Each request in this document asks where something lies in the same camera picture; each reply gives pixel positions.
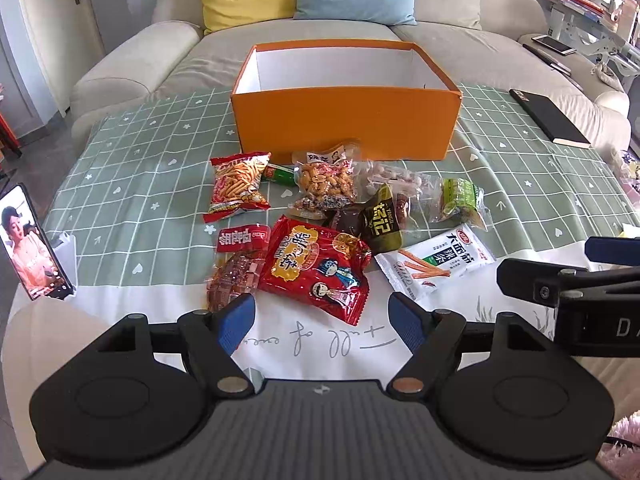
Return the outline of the white spicy strips bag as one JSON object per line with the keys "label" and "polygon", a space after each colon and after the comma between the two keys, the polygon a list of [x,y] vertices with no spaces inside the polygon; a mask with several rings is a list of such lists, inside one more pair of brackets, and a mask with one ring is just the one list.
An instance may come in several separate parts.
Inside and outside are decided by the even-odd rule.
{"label": "white spicy strips bag", "polygon": [[392,289],[415,302],[495,262],[466,224],[411,246],[381,252],[375,260]]}

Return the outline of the red braised meat pack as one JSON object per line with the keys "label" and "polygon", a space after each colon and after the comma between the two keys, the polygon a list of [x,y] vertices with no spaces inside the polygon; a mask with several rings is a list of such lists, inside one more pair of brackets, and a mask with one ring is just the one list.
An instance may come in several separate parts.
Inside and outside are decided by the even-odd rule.
{"label": "red braised meat pack", "polygon": [[271,229],[253,223],[219,232],[213,275],[207,282],[207,307],[217,312],[258,287],[269,248]]}

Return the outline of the dark green yellow snack pack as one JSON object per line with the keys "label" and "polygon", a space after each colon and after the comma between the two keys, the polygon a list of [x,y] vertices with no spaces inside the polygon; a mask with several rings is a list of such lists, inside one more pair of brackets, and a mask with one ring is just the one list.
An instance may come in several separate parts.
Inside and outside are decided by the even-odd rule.
{"label": "dark green yellow snack pack", "polygon": [[393,192],[383,184],[360,211],[361,239],[372,255],[401,248],[402,235],[396,217]]}

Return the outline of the green pickled vegetable pack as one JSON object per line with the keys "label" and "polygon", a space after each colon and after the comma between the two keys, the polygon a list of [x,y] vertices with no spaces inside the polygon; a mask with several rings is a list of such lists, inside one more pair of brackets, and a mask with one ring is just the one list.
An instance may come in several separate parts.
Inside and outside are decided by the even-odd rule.
{"label": "green pickled vegetable pack", "polygon": [[470,180],[440,179],[431,206],[431,222],[459,219],[473,228],[487,231],[491,213],[485,205],[485,191]]}

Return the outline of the large red snack bag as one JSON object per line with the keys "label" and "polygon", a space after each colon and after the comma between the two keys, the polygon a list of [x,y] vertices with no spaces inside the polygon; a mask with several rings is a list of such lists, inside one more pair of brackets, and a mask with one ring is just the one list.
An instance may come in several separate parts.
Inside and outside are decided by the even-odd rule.
{"label": "large red snack bag", "polygon": [[371,258],[356,236],[283,216],[271,230],[258,288],[355,326],[370,292],[364,269]]}

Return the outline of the clear quail egg pack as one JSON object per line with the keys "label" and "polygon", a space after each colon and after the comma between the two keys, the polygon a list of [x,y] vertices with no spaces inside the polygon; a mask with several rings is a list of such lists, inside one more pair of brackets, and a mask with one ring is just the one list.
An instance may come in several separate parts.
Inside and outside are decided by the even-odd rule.
{"label": "clear quail egg pack", "polygon": [[354,185],[360,200],[372,197],[383,185],[388,185],[394,194],[420,198],[433,187],[433,184],[434,181],[429,176],[390,166],[385,162],[362,160],[354,166]]}

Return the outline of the dark red dates pack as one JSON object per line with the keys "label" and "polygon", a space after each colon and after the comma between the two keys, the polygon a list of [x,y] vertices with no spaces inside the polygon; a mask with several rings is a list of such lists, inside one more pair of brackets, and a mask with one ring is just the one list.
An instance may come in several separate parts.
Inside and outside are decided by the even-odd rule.
{"label": "dark red dates pack", "polygon": [[[393,204],[401,231],[409,232],[419,229],[418,222],[411,215],[412,201],[408,195],[394,193]],[[350,204],[342,209],[329,210],[326,213],[326,220],[322,222],[322,226],[361,238],[363,223],[360,220],[360,212],[363,211],[365,206],[365,203]]]}

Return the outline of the Mimi fries snack bag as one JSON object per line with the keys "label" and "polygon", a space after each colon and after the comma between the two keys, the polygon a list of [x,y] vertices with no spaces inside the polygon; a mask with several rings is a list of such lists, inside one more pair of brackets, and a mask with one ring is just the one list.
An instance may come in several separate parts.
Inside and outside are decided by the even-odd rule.
{"label": "Mimi fries snack bag", "polygon": [[213,223],[241,211],[267,210],[270,203],[260,192],[269,152],[250,152],[209,159],[214,170],[212,197],[205,223]]}

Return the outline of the green sausage stick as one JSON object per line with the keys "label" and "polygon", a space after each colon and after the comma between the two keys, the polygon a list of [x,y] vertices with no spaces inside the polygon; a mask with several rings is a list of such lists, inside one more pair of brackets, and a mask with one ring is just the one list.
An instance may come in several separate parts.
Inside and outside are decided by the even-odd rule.
{"label": "green sausage stick", "polygon": [[289,166],[280,166],[270,162],[262,172],[262,180],[277,183],[289,188],[296,187],[295,171]]}

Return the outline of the peanut snack bag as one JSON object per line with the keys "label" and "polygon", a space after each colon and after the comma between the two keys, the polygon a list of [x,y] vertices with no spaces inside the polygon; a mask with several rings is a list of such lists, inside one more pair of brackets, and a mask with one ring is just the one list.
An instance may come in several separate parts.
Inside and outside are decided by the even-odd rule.
{"label": "peanut snack bag", "polygon": [[288,213],[323,220],[329,210],[356,203],[354,166],[359,159],[356,143],[338,144],[324,152],[295,152],[292,163],[299,193]]}

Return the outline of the black notebook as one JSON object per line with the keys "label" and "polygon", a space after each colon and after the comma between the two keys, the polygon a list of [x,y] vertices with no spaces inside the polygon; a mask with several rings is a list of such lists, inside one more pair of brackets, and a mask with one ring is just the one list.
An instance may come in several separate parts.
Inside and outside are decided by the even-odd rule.
{"label": "black notebook", "polygon": [[511,89],[512,98],[554,144],[572,148],[590,148],[591,143],[549,98]]}

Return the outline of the black remote on sofa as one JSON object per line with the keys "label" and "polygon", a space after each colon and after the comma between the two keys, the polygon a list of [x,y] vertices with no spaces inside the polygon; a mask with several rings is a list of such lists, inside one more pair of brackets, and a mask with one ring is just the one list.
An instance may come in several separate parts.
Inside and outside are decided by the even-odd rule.
{"label": "black remote on sofa", "polygon": [[530,46],[529,44],[523,44],[523,48],[527,50],[529,53],[535,55],[536,58],[539,58],[542,62],[546,63],[548,66],[552,67],[554,70],[557,70],[558,72],[562,73],[567,77],[572,76],[572,71],[570,70],[569,67],[562,64],[553,56],[548,55],[548,53],[544,52],[543,50],[537,49],[533,46]]}

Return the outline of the smartphone on stand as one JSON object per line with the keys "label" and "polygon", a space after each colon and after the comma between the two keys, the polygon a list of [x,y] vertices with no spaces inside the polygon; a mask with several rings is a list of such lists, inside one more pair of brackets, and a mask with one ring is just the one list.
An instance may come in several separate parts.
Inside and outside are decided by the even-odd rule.
{"label": "smartphone on stand", "polygon": [[30,300],[64,300],[75,287],[40,226],[24,184],[1,196],[1,243]]}

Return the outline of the white tablet on sofa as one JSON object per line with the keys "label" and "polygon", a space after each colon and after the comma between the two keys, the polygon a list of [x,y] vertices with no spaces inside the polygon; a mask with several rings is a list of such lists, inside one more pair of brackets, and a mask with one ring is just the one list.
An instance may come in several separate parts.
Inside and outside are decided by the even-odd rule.
{"label": "white tablet on sofa", "polygon": [[576,52],[575,48],[572,48],[567,44],[563,44],[561,41],[556,40],[548,35],[533,36],[532,41],[535,44],[539,44],[540,46],[543,46],[551,50],[552,52],[563,56],[571,55]]}

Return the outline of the white desk shelf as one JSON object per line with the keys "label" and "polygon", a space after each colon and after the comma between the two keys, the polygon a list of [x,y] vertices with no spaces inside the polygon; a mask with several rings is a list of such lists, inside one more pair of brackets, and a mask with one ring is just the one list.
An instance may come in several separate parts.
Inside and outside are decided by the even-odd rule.
{"label": "white desk shelf", "polygon": [[625,79],[639,76],[638,0],[546,0],[548,35],[586,58],[610,64]]}

